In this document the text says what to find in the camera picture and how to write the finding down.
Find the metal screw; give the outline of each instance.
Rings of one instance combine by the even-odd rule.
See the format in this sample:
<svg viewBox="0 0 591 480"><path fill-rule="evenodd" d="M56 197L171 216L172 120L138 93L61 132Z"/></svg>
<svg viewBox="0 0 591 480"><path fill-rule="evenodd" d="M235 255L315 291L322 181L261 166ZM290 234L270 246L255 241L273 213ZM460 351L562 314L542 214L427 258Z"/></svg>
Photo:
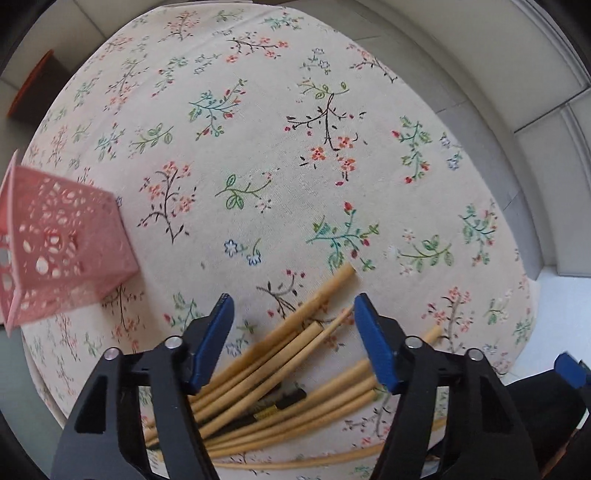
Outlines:
<svg viewBox="0 0 591 480"><path fill-rule="evenodd" d="M407 337L404 341L408 348L421 348L423 341L419 337Z"/></svg>
<svg viewBox="0 0 591 480"><path fill-rule="evenodd" d="M108 348L107 350L105 350L105 353L103 353L103 356L106 360L113 360L119 356L119 349L114 346Z"/></svg>
<svg viewBox="0 0 591 480"><path fill-rule="evenodd" d="M178 336L168 337L164 342L166 348L174 350L175 348L180 347L183 344L183 339Z"/></svg>
<svg viewBox="0 0 591 480"><path fill-rule="evenodd" d="M475 362L479 362L484 358L484 354L478 348L470 348L468 350L468 358Z"/></svg>

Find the white tablecloth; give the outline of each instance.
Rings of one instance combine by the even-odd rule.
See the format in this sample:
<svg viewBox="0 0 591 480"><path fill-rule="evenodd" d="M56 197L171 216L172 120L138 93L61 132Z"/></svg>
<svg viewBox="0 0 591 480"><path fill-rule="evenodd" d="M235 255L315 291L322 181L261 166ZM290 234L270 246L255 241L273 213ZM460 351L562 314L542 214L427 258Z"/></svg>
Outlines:
<svg viewBox="0 0 591 480"><path fill-rule="evenodd" d="M102 305L23 328L65 415L106 348L150 349L228 292L227 365L345 260L358 281L319 319L365 291L408 334L438 323L441 348L481 348L500 374L533 328L511 231L462 146L378 59L292 9L161 7L133 20L64 88L24 164L114 192L141 267ZM355 327L341 328L283 389L311 391L363 356ZM374 445L395 402L382 395L320 432L227 461ZM374 461L265 477L368 478Z"/></svg>

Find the blue gripper pad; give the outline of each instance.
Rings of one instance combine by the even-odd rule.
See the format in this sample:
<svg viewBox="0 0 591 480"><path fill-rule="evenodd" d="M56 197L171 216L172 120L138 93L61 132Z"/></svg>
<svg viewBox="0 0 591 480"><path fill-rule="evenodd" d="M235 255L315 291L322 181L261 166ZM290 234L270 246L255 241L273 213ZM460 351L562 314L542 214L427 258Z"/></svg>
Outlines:
<svg viewBox="0 0 591 480"><path fill-rule="evenodd" d="M205 319L192 321L187 330L194 324L197 326L197 322L202 322L202 320ZM206 320L207 329L193 356L193 375L189 383L197 391L209 383L233 321L234 301L230 295L223 294Z"/></svg>
<svg viewBox="0 0 591 480"><path fill-rule="evenodd" d="M556 358L554 371L573 388L584 387L589 382L589 370L580 365L568 352L561 353Z"/></svg>
<svg viewBox="0 0 591 480"><path fill-rule="evenodd" d="M398 385L395 357L404 341L404 332L395 320L381 317L365 293L355 297L354 308L355 324L375 375L392 393Z"/></svg>

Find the wooden stick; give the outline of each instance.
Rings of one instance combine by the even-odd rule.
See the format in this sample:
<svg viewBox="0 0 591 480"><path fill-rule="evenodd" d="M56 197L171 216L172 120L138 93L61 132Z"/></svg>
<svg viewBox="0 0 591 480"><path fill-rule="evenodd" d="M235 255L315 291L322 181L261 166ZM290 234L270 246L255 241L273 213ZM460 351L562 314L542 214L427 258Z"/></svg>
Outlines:
<svg viewBox="0 0 591 480"><path fill-rule="evenodd" d="M300 327L303 321L311 317L316 310L318 310L324 302L337 292L354 274L355 269L353 266L348 262L344 263L332 277L322 284L314 295L312 295L312 298L306 300L296 311L288 315L285 320L263 338L263 340L253 345L252 348L249 348L244 355L238 357L226 367L225 370L212 377L211 381L205 385L195 397L199 398L206 393L211 392L267 353L287 335Z"/></svg>
<svg viewBox="0 0 591 480"><path fill-rule="evenodd" d="M249 393L250 390L269 378L272 374L277 372L277 370L283 367L283 365L285 365L289 360L294 358L306 347L306 345L309 345L310 342L317 338L323 331L322 325L320 325L318 322L312 323L306 330L295 337L285 348L273 356L269 361L261 365L251 375L246 377L231 390L224 393L224 395L219 397L215 402L210 403L203 409L199 410L195 414L195 421L202 422L203 420L213 417L216 413L225 410L229 405L236 403L240 398Z"/></svg>
<svg viewBox="0 0 591 480"><path fill-rule="evenodd" d="M352 450L345 453L335 453L322 457L308 458L306 460L294 460L292 462L282 463L224 463L214 462L215 468L228 468L232 470L290 470L297 468L308 468L312 466L334 465L335 463L345 463L360 458L366 458L372 455L379 455L384 448L383 443L372 445L371 447Z"/></svg>
<svg viewBox="0 0 591 480"><path fill-rule="evenodd" d="M259 398L265 395L270 389L282 381L287 375L292 373L297 367L299 367L306 358L322 343L324 342L336 329L337 327L349 317L353 310L353 307L347 308L341 313L335 320L328 325L327 328L322 331L314 340L306 345L294 358L288 361L283 367L277 372L267 378L261 385L256 387L253 391L248 393L244 398L236 402L232 407L227 409L221 415L214 418L207 425L204 425L200 429L202 439L206 439L214 432L218 431L224 425L228 424L233 419L237 418L242 414L250 405L256 402Z"/></svg>
<svg viewBox="0 0 591 480"><path fill-rule="evenodd" d="M194 400L191 403L191 411L195 413L197 410L205 408L208 404L210 404L214 400L217 400L219 397L224 395L224 393L229 391L232 387L238 385L242 380L251 375L257 368L259 368L262 364L271 359L271 357L279 353L280 350L287 346L287 344L290 343L296 337L297 333L291 332L289 336L287 336L284 340L275 345L272 350L268 351L264 356L260 357L259 360L257 360L253 364L250 364L250 366L247 369L242 370L242 372L240 372L238 375L232 377L226 383L224 383L217 389L211 391L210 393L206 394L204 397Z"/></svg>
<svg viewBox="0 0 591 480"><path fill-rule="evenodd" d="M270 417L262 419L256 423L252 423L246 427L234 430L233 432L229 432L224 435L220 435L219 437L215 437L211 440L207 440L205 441L205 446L209 448L220 443L225 443L228 440L266 429L267 427L271 427L279 422L290 419L298 413L306 411L323 402L327 398L334 396L335 393L341 391L344 386L351 384L361 375L369 374L371 372L371 363L369 359L366 358L364 360L360 360L353 367L334 377L320 388L312 391L305 399L299 401L291 407L287 407L285 410L281 410Z"/></svg>
<svg viewBox="0 0 591 480"><path fill-rule="evenodd" d="M443 328L440 325L435 325L431 330L421 335L424 342L429 345L435 345L439 340L439 337L443 335Z"/></svg>
<svg viewBox="0 0 591 480"><path fill-rule="evenodd" d="M280 350L282 350L283 347L285 347L288 343L290 343L296 336L297 336L297 334L295 332L292 332L281 343L276 345L273 348L273 350L267 352L267 354L265 356L262 356L261 358L259 358L259 360L257 360L251 366L249 366L246 370L243 370L238 375L236 375L234 378L231 378L230 380L228 380L226 383L224 383L218 389L208 393L208 395L200 398L199 400L196 400L193 404L191 404L191 411L193 412L193 414L197 411L197 409L199 407L203 406L201 403L202 401L213 401L213 400L221 397L225 392L230 390L236 384L239 384L242 380L244 380L246 377L248 377L251 373L253 373L262 364L267 362L267 360L269 360L272 356L276 355ZM156 429L155 425L153 425L151 427L148 426L147 428L144 429L144 441L146 442L147 446L150 446L153 443L155 443L156 438L158 438L158 430Z"/></svg>
<svg viewBox="0 0 591 480"><path fill-rule="evenodd" d="M243 446L243 444L249 444L252 442L257 442L267 437L271 437L273 435L281 434L288 432L291 429L296 429L304 424L310 423L315 421L316 419L322 417L323 415L328 415L331 412L341 408L343 405L347 403L355 401L360 395L363 395L369 391L372 391L374 388L378 386L378 380L375 378L374 375L368 376L365 380L354 385L340 394L335 395L329 401L321 403L314 408L309 409L308 411L304 412L302 415L298 415L297 417L292 417L287 421L284 421L278 425L272 426L268 429L261 430L259 432L251 433L250 435L241 436L240 438L230 440L228 442L219 444L214 448L209 447L208 450L217 450L217 449L226 449L229 447L237 447Z"/></svg>
<svg viewBox="0 0 591 480"><path fill-rule="evenodd" d="M371 403L375 400L376 392L374 390L370 390L363 395L358 396L356 399L348 403L347 405L343 405L336 410L333 410L327 415L323 415L314 421L310 421L304 425L301 425L295 429L289 430L287 432L279 433L277 435L273 435L271 437L266 437L261 440L257 440L255 442L249 443L241 443L238 446L229 447L229 448L220 448L220 449L211 449L208 450L208 454L211 458L220 458L225 456L234 455L236 453L248 452L250 450L261 450L264 447L269 445L276 445L277 443L285 442L295 437L299 437L302 435L306 435L311 433L315 430L318 430L329 423L333 423L336 420L339 420L347 415L350 415L354 411L359 410L360 408L366 406L368 403Z"/></svg>

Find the pink plastic container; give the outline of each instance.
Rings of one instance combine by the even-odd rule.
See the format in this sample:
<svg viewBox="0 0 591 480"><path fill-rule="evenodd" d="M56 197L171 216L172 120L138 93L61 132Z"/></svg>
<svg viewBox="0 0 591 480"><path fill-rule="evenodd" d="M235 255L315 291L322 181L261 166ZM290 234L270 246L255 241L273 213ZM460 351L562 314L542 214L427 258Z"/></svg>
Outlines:
<svg viewBox="0 0 591 480"><path fill-rule="evenodd" d="M138 264L112 193L17 165L0 187L0 310L18 325L95 303Z"/></svg>

